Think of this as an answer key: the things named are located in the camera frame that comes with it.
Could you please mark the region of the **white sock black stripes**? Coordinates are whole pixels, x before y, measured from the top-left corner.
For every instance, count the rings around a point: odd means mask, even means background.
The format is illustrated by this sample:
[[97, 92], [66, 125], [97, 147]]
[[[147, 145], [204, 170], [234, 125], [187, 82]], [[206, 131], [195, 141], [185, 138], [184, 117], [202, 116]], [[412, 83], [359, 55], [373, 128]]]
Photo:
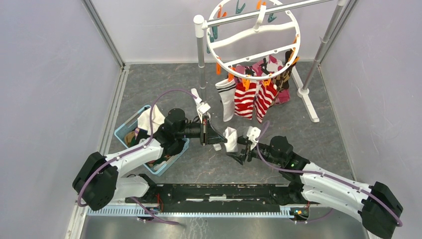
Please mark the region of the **white sock black stripes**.
[[223, 121], [227, 122], [234, 116], [234, 94], [236, 90], [236, 83], [234, 80], [224, 79], [215, 84], [218, 94], [220, 95], [223, 104]]

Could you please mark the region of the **red white striped sock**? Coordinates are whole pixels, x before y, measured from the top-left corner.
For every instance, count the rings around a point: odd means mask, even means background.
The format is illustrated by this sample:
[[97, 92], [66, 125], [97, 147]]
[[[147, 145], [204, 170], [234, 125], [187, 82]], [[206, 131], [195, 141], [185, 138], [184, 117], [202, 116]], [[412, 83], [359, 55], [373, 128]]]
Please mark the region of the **red white striped sock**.
[[259, 123], [263, 122], [263, 118], [265, 117], [271, 104], [274, 102], [277, 93], [277, 86], [272, 81], [260, 86], [254, 103], [255, 114]]

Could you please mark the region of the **brown argyle sock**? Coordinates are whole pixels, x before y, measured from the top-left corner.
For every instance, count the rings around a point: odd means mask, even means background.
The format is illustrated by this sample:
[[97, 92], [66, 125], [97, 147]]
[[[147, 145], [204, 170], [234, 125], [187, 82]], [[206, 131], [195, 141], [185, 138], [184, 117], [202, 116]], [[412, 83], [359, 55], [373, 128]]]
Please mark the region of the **brown argyle sock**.
[[273, 83], [277, 86], [277, 99], [280, 104], [290, 100], [289, 79], [290, 75], [287, 71], [285, 71], [273, 80]]
[[[289, 55], [290, 55], [290, 53], [289, 53], [289, 50], [285, 53], [285, 60], [286, 60], [286, 63], [288, 63], [288, 58], [289, 58]], [[288, 89], [289, 88], [289, 82], [288, 82], [288, 80], [290, 79], [290, 77], [291, 77], [291, 74], [292, 74], [292, 68], [294, 67], [294, 66], [291, 66], [291, 65], [289, 65], [288, 67], [287, 67], [287, 69], [281, 74], [281, 75], [279, 75], [279, 76], [277, 76], [276, 77], [276, 85], [277, 85], [277, 87], [279, 87], [280, 89], [282, 89], [282, 90], [286, 90], [286, 89]]]

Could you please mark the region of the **white round clip hanger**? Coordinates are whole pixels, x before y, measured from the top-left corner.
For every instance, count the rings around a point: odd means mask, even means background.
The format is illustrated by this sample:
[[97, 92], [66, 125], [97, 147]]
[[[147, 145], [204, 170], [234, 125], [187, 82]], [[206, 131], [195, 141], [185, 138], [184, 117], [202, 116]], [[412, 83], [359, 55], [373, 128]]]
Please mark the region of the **white round clip hanger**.
[[[264, 5], [266, 5], [268, 8], [273, 7], [273, 3], [272, 3], [273, 0], [262, 0], [262, 1]], [[256, 6], [249, 8], [246, 6], [245, 2], [242, 0], [240, 1], [227, 0], [227, 3], [222, 7], [222, 10], [218, 12], [218, 17], [233, 16], [236, 13], [248, 13], [248, 12], [255, 11], [257, 9], [257, 4]], [[254, 18], [251, 18], [247, 20], [220, 25], [217, 27], [218, 28], [217, 40], [226, 39], [230, 36], [233, 36], [236, 33], [252, 28], [255, 22], [256, 20]], [[215, 52], [221, 58], [223, 62], [230, 62], [232, 60], [236, 60], [239, 58], [251, 56], [251, 55], [258, 54], [264, 51], [269, 51], [278, 47], [290, 45], [294, 42], [294, 39], [295, 39], [294, 28], [290, 28], [283, 31], [265, 32], [265, 33], [259, 33], [253, 36], [246, 37], [228, 46], [220, 47], [216, 49]], [[209, 49], [206, 49], [205, 51], [206, 53], [209, 54], [209, 56], [212, 57]], [[281, 53], [274, 53], [271, 55], [274, 57], [282, 57], [283, 54], [286, 53], [287, 51], [288, 50], [285, 50], [285, 51], [282, 51]], [[251, 65], [252, 63], [262, 60], [264, 57], [251, 60], [250, 62], [240, 63], [237, 65], [242, 65], [242, 66]], [[225, 70], [221, 70], [220, 72], [218, 72], [216, 67], [215, 67], [215, 70], [217, 74], [220, 74], [223, 71], [225, 71]]]

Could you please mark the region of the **metal clothes rack frame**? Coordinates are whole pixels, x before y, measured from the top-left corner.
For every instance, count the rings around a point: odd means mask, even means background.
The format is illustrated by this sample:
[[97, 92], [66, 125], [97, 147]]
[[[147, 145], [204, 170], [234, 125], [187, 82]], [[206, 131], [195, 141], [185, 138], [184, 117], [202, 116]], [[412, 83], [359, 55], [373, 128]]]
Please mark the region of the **metal clothes rack frame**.
[[[206, 52], [205, 50], [206, 49], [209, 49], [210, 54], [216, 61], [216, 69], [218, 72], [220, 72], [221, 70], [225, 70], [227, 73], [232, 73], [235, 77], [239, 79], [245, 78], [245, 79], [249, 79], [250, 81], [255, 81], [255, 82], [262, 81], [269, 78], [274, 78], [282, 74], [286, 70], [286, 68], [291, 64], [291, 62], [286, 63], [285, 68], [283, 68], [282, 70], [275, 73], [271, 73], [269, 76], [261, 76], [261, 77], [254, 77], [254, 76], [238, 73], [234, 70], [234, 67], [237, 64], [250, 62], [251, 60], [255, 60], [255, 59], [270, 55], [270, 54], [281, 53], [282, 51], [290, 50], [294, 47], [296, 48], [296, 51], [293, 57], [296, 57], [300, 49], [301, 33], [300, 33], [299, 24], [295, 16], [292, 14], [291, 10], [305, 7], [305, 6], [319, 4], [320, 2], [318, 0], [304, 0], [304, 1], [296, 2], [296, 3], [282, 4], [280, 1], [274, 0], [272, 2], [273, 7], [268, 8], [266, 5], [264, 5], [263, 1], [260, 0], [257, 4], [257, 9], [255, 11], [248, 12], [248, 13], [236, 13], [233, 16], [218, 17], [218, 12], [222, 10], [222, 7], [226, 3], [227, 1], [222, 0], [213, 9], [209, 19], [205, 19], [200, 14], [195, 15], [193, 19], [194, 26], [195, 26], [195, 36], [197, 39], [197, 49], [198, 49], [200, 97], [204, 101], [207, 99], [207, 91], [206, 91], [207, 84], [206, 84], [206, 77], [205, 77], [205, 52]], [[310, 117], [310, 120], [312, 122], [319, 122], [319, 117], [317, 116], [317, 113], [309, 98], [309, 83], [322, 59], [322, 55], [327, 50], [326, 46], [330, 40], [330, 36], [334, 32], [335, 25], [340, 20], [340, 15], [346, 3], [347, 2], [345, 0], [337, 1], [336, 8], [330, 19], [330, 22], [325, 31], [325, 34], [323, 38], [321, 39], [320, 46], [314, 58], [311, 69], [306, 77], [306, 80], [305, 81], [301, 80], [295, 66], [292, 68], [292, 76], [295, 81], [296, 87], [298, 89], [297, 95], [302, 99], [306, 107], [307, 113]], [[233, 36], [230, 36], [223, 40], [217, 40], [217, 41], [214, 41], [213, 43], [209, 42], [208, 36], [207, 36], [208, 28], [211, 28], [213, 26], [218, 27], [220, 25], [247, 20], [251, 18], [254, 18], [256, 20], [252, 28], [236, 33]], [[239, 58], [236, 60], [232, 60], [230, 62], [223, 62], [221, 58], [215, 52], [215, 50], [220, 47], [228, 46], [230, 44], [238, 42], [241, 39], [244, 39], [249, 36], [253, 36], [255, 34], [283, 31], [290, 28], [294, 28], [295, 30], [295, 39], [294, 39], [294, 42], [290, 45], [278, 47], [269, 51], [264, 51], [264, 52], [254, 54], [251, 56]]]

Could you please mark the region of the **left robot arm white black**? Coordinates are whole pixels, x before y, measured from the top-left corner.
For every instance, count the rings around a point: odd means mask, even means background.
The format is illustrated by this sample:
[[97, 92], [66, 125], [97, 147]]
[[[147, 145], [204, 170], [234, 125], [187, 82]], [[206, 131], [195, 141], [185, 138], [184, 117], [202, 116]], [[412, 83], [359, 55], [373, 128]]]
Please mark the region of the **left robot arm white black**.
[[172, 109], [158, 127], [152, 140], [123, 151], [89, 155], [72, 183], [78, 199], [97, 211], [112, 200], [137, 197], [145, 203], [156, 198], [151, 180], [142, 176], [126, 177], [131, 170], [151, 161], [160, 163], [180, 156], [189, 138], [198, 138], [202, 145], [226, 143], [227, 139], [204, 116], [200, 122], [188, 120], [182, 109]]

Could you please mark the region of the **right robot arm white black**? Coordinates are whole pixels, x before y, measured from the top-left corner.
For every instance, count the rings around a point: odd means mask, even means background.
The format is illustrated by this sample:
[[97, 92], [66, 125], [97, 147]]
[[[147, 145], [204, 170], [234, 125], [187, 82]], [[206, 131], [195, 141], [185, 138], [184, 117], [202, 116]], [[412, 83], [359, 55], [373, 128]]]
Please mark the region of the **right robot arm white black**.
[[386, 184], [362, 183], [329, 172], [295, 153], [285, 136], [275, 136], [269, 144], [235, 136], [224, 146], [240, 164], [257, 158], [278, 170], [292, 184], [287, 195], [293, 203], [306, 200], [343, 212], [382, 239], [392, 238], [403, 226], [403, 206]]

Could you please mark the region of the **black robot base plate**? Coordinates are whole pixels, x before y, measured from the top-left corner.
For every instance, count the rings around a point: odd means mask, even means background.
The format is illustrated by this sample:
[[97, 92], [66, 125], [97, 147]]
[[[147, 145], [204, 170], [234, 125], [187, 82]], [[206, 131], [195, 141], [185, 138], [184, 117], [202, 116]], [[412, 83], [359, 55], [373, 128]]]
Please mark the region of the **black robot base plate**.
[[280, 206], [308, 205], [295, 184], [156, 184], [140, 198], [125, 199], [162, 206], [163, 213], [263, 213]]

